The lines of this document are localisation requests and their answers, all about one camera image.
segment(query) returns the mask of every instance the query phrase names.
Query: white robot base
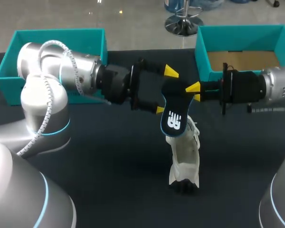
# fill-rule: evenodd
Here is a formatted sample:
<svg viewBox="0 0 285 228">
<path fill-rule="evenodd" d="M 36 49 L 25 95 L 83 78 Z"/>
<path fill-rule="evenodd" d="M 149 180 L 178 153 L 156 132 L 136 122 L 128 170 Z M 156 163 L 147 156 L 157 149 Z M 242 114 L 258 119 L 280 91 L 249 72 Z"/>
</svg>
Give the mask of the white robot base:
<svg viewBox="0 0 285 228">
<path fill-rule="evenodd" d="M 0 227 L 75 228 L 72 199 L 0 144 Z"/>
</svg>

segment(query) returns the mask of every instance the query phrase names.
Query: black table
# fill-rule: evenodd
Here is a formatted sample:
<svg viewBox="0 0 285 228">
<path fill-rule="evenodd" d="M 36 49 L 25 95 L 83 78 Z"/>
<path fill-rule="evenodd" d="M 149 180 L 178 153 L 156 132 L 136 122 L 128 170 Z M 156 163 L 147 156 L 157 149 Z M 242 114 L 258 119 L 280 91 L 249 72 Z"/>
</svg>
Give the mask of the black table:
<svg viewBox="0 0 285 228">
<path fill-rule="evenodd" d="M 127 67 L 138 57 L 166 62 L 191 83 L 199 78 L 194 50 L 109 52 L 110 63 Z M 163 104 L 161 83 L 144 73 L 140 95 Z M 223 117 L 218 102 L 192 103 L 200 189 L 184 195 L 168 187 L 172 153 L 159 115 L 130 111 L 128 104 L 69 109 L 71 143 L 29 162 L 72 197 L 77 228 L 259 227 L 259 202 L 285 158 L 285 113 L 247 114 L 234 105 Z M 21 107 L 6 106 L 0 95 L 0 124 L 23 117 Z"/>
</svg>

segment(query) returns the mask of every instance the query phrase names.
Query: tiled floor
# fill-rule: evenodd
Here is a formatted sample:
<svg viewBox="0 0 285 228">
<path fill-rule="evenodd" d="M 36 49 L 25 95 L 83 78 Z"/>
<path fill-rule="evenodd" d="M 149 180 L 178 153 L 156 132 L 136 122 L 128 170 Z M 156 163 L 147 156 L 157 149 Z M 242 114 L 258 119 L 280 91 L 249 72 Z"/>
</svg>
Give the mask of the tiled floor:
<svg viewBox="0 0 285 228">
<path fill-rule="evenodd" d="M 106 30 L 109 50 L 193 48 L 195 37 L 168 33 L 171 15 L 164 0 L 0 0 L 0 52 L 16 29 L 87 28 Z M 203 12 L 207 25 L 285 24 L 285 0 L 279 8 L 265 0 L 235 4 L 226 0 L 218 9 Z"/>
</svg>

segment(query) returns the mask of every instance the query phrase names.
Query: shoe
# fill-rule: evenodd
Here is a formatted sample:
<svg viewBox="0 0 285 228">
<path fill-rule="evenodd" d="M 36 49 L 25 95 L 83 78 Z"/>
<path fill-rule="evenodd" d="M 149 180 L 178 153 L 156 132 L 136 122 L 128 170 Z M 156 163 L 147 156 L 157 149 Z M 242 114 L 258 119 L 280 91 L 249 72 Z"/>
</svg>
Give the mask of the shoe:
<svg viewBox="0 0 285 228">
<path fill-rule="evenodd" d="M 180 137 L 166 136 L 166 141 L 171 145 L 173 164 L 170 169 L 169 184 L 175 181 L 190 180 L 200 187 L 199 182 L 199 141 L 200 131 L 195 126 L 190 116 L 187 119 L 186 130 Z"/>
</svg>

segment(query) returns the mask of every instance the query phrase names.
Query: teal box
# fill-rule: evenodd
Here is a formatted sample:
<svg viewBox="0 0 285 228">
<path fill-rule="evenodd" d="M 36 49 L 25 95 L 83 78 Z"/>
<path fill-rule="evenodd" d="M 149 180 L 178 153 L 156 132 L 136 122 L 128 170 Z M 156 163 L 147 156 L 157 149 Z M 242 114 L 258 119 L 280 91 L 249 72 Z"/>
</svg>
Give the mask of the teal box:
<svg viewBox="0 0 285 228">
<path fill-rule="evenodd" d="M 20 105 L 20 94 L 25 80 L 18 77 L 17 58 L 23 45 L 28 42 L 44 43 L 59 40 L 69 49 L 85 54 L 100 56 L 107 65 L 108 51 L 105 30 L 102 28 L 47 29 L 15 31 L 0 65 L 0 90 L 9 105 Z M 68 91 L 71 104 L 99 103 L 97 100 L 80 96 L 77 91 Z"/>
<path fill-rule="evenodd" d="M 207 51 L 274 51 L 283 67 L 285 25 L 200 26 L 195 47 L 199 78 L 216 81 L 223 72 L 211 69 Z M 261 69 L 253 72 L 258 75 Z"/>
</svg>

